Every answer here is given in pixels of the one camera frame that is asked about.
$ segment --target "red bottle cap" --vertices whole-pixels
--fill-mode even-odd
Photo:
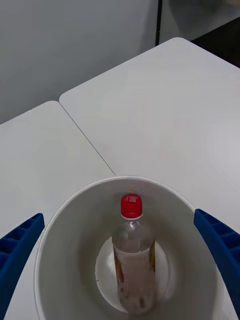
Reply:
[[[121,215],[126,219],[137,219],[143,214],[142,199],[137,194],[126,194],[121,198]]]

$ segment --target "bottle label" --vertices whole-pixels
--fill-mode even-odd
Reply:
[[[138,294],[148,290],[155,281],[155,241],[141,252],[123,252],[113,246],[116,279],[120,292]]]

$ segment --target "clear plastic bottle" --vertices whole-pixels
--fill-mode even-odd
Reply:
[[[141,219],[140,196],[123,196],[121,215],[124,220],[112,234],[118,296],[130,314],[140,315],[156,300],[155,238]]]

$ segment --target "white wall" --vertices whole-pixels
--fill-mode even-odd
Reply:
[[[240,16],[233,0],[162,0],[160,43],[196,39]]]
[[[1,0],[0,123],[154,47],[158,0]]]

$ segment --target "white bucket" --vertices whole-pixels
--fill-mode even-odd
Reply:
[[[224,283],[193,224],[193,207],[168,187],[140,177],[94,183],[73,195],[54,215],[36,257],[39,319],[130,319],[118,302],[110,240],[120,218],[120,199],[126,193],[141,196],[143,214],[159,244],[160,301],[140,318],[219,320]]]

